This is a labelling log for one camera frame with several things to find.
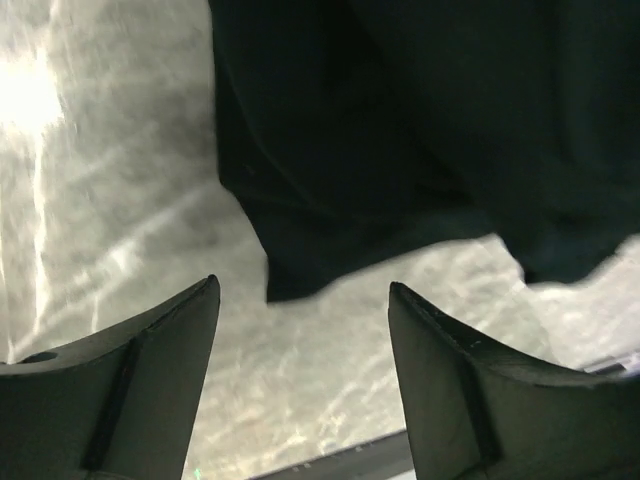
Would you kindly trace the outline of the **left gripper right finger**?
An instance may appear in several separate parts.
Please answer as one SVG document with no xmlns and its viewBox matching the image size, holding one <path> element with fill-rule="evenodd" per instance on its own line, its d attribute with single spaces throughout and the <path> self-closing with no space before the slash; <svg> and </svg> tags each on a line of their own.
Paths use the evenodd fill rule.
<svg viewBox="0 0 640 480">
<path fill-rule="evenodd" d="M 637 373 L 532 357 L 400 283 L 388 319 L 418 478 L 638 477 Z"/>
</svg>

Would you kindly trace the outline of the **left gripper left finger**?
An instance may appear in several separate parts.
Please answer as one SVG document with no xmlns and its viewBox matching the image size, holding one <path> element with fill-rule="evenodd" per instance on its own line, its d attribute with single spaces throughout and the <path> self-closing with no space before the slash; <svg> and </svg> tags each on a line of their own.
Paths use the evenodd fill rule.
<svg viewBox="0 0 640 480">
<path fill-rule="evenodd" d="M 209 365 L 220 286 L 1 368 L 5 479 L 178 479 Z"/>
</svg>

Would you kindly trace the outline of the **black t shirt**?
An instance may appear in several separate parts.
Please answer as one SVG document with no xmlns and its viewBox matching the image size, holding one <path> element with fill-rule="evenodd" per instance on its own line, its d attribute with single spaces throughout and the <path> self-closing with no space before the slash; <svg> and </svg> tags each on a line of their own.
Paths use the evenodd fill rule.
<svg viewBox="0 0 640 480">
<path fill-rule="evenodd" d="M 219 177 L 268 301 L 488 234 L 571 284 L 638 234 L 637 2 L 209 8 Z"/>
</svg>

